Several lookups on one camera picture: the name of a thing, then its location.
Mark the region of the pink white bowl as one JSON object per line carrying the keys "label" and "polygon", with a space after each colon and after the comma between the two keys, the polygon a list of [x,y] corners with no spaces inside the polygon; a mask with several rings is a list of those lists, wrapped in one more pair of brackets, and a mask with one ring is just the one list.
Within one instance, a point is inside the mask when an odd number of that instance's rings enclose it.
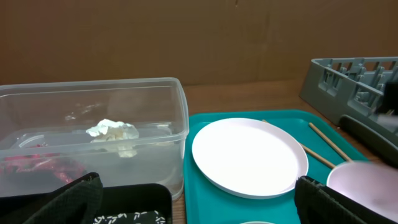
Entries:
{"label": "pink white bowl", "polygon": [[397,221],[397,169],[372,162],[344,162],[329,173],[326,186]]}

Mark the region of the grey bowl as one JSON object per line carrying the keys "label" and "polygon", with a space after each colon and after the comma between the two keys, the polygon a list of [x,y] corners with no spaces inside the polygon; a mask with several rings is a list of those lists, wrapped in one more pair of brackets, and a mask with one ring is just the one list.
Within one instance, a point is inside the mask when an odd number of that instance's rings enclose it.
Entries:
{"label": "grey bowl", "polygon": [[271,222],[263,222],[263,221],[251,221],[251,222],[243,222],[240,224],[275,224],[275,223],[271,223]]}

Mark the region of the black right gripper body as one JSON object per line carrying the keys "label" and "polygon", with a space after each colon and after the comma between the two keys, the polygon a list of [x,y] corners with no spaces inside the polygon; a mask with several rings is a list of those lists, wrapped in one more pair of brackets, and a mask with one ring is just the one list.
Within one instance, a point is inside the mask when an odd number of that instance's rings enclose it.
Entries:
{"label": "black right gripper body", "polygon": [[382,102],[375,114],[377,123],[397,128],[397,82],[386,83]]}

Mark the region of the white tissue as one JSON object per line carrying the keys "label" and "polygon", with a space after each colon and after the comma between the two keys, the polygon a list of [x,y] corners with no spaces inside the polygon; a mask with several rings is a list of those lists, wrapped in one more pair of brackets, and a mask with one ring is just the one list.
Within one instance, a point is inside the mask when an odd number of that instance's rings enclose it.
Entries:
{"label": "white tissue", "polygon": [[[91,143],[121,141],[137,139],[139,137],[139,132],[134,125],[122,121],[111,121],[109,119],[101,120],[96,126],[87,129],[85,132],[93,137]],[[132,158],[137,154],[137,151],[132,146],[125,144],[109,146],[105,150],[117,152],[119,157],[122,158]]]}

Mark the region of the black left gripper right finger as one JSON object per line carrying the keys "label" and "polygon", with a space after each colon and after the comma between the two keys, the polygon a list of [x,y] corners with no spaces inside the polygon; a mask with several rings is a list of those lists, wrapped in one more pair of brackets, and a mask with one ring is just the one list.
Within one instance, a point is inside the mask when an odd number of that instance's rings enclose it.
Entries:
{"label": "black left gripper right finger", "polygon": [[294,203],[301,224],[397,224],[306,175],[295,183]]}

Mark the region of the wooden chopstick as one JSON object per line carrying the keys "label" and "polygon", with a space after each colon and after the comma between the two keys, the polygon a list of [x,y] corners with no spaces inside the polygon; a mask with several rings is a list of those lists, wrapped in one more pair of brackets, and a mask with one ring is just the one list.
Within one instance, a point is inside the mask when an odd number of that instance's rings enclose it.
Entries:
{"label": "wooden chopstick", "polygon": [[353,162],[353,160],[343,152],[330,138],[321,132],[313,123],[308,124],[336,153],[338,153],[345,161]]}
{"label": "wooden chopstick", "polygon": [[312,157],[314,157],[316,160],[318,160],[322,164],[326,165],[327,167],[329,167],[331,169],[335,168],[335,165],[333,163],[331,163],[330,161],[328,161],[327,159],[325,159],[321,155],[317,154],[315,151],[311,150],[310,148],[308,148],[304,144],[300,144],[300,145],[303,147],[304,151],[307,154],[310,154]]}

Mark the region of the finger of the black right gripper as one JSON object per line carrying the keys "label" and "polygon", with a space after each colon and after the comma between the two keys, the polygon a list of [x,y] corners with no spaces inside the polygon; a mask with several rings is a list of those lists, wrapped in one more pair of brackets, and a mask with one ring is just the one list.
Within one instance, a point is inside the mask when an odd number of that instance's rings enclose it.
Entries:
{"label": "finger of the black right gripper", "polygon": [[364,144],[386,164],[397,168],[397,146],[350,116],[343,115],[338,126]]}

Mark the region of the red snack wrapper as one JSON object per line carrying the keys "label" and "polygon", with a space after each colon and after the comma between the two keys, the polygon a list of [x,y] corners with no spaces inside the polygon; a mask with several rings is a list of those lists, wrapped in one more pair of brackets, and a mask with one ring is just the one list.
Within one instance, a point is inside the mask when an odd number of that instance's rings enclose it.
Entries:
{"label": "red snack wrapper", "polygon": [[64,184],[87,174],[85,166],[65,153],[29,154],[1,159],[1,176],[49,172]]}

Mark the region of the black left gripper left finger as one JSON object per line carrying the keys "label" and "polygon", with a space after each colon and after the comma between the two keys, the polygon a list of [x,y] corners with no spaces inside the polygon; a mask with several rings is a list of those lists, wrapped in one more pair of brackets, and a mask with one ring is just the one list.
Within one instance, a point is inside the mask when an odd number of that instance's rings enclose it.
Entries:
{"label": "black left gripper left finger", "polygon": [[50,193],[1,198],[1,224],[92,223],[102,197],[100,176],[91,172]]}

